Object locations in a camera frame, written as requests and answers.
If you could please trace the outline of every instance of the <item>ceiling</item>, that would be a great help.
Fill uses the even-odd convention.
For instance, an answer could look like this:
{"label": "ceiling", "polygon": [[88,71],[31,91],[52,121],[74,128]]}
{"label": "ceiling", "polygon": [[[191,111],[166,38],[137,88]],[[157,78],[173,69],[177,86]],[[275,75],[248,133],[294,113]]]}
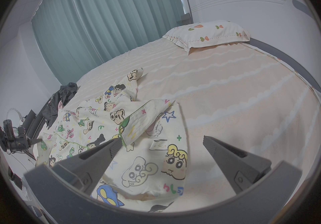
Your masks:
{"label": "ceiling", "polygon": [[0,48],[16,37],[20,25],[31,21],[41,0],[18,0],[0,32]]}

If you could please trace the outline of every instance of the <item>pillow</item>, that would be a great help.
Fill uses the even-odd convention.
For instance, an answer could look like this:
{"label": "pillow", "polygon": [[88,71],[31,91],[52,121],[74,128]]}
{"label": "pillow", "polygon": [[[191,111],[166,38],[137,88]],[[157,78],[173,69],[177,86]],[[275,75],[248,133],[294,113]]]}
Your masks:
{"label": "pillow", "polygon": [[250,33],[230,21],[210,21],[176,27],[163,38],[189,52],[190,48],[250,41]]}

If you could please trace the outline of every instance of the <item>bed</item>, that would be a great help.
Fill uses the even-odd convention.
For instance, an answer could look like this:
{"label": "bed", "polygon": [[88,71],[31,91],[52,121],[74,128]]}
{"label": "bed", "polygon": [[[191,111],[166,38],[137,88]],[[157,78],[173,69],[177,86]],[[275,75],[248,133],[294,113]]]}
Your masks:
{"label": "bed", "polygon": [[[142,67],[137,101],[175,99],[188,139],[184,194],[166,212],[203,208],[235,195],[203,146],[204,135],[268,158],[272,168],[280,160],[299,167],[303,174],[297,190],[321,144],[320,99],[314,88],[317,83],[307,81],[313,82],[311,75],[299,65],[294,70],[278,57],[244,42],[191,49],[187,55],[161,38],[85,74],[64,109],[74,110],[116,79]],[[44,126],[38,138],[46,139],[54,127]]]}

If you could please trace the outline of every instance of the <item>curtain fold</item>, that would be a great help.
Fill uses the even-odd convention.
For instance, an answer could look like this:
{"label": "curtain fold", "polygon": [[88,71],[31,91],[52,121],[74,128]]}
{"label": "curtain fold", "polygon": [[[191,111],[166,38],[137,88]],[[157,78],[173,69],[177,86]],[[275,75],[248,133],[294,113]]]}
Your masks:
{"label": "curtain fold", "polygon": [[181,0],[43,0],[32,26],[45,61],[65,85],[159,39],[183,13]]}

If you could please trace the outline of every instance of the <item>cartoon print blanket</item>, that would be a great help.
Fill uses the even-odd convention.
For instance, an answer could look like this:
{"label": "cartoon print blanket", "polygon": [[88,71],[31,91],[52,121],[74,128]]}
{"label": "cartoon print blanket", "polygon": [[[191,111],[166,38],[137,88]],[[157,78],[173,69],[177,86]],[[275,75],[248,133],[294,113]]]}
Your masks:
{"label": "cartoon print blanket", "polygon": [[135,101],[136,69],[74,111],[60,109],[53,134],[38,144],[38,163],[56,162],[121,138],[123,147],[92,198],[131,210],[161,212],[184,192],[187,139],[173,100]]}

